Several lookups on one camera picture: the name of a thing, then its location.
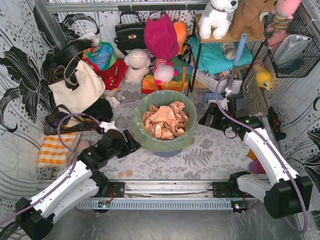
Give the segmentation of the green plastic trash bag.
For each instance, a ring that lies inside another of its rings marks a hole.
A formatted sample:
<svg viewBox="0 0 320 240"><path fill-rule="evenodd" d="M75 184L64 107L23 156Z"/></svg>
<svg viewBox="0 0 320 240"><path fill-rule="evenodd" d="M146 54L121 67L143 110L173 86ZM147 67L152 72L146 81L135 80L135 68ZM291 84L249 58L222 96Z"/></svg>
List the green plastic trash bag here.
<svg viewBox="0 0 320 240"><path fill-rule="evenodd" d="M168 153L191 145L196 120L196 107L186 95L159 90L135 108L133 130L146 150Z"/></svg>

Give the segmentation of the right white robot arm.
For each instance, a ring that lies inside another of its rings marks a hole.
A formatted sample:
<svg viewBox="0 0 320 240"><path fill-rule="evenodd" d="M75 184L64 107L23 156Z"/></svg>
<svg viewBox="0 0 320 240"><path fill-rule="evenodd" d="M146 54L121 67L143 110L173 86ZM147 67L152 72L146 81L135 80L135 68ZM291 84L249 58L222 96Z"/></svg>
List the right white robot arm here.
<svg viewBox="0 0 320 240"><path fill-rule="evenodd" d="M241 192L263 202L272 218L279 219L308 211L312 181L308 176L300 176L286 162L257 116L233 119L221 110L218 104L212 102L199 124L221 131L231 128L253 151L268 177L268 182L250 173L241 173L236 178L236 184Z"/></svg>

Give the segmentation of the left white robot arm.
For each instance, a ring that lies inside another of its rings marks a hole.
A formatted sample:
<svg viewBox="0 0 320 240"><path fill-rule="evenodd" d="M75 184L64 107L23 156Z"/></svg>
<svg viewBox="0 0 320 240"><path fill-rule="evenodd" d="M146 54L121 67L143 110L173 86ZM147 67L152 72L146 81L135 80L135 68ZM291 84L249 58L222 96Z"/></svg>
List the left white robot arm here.
<svg viewBox="0 0 320 240"><path fill-rule="evenodd" d="M109 192L110 181L100 169L110 159L123 158L140 147L128 130L108 130L97 144L76 156L74 164L47 188L15 204L16 224L32 240L42 240L80 202Z"/></svg>

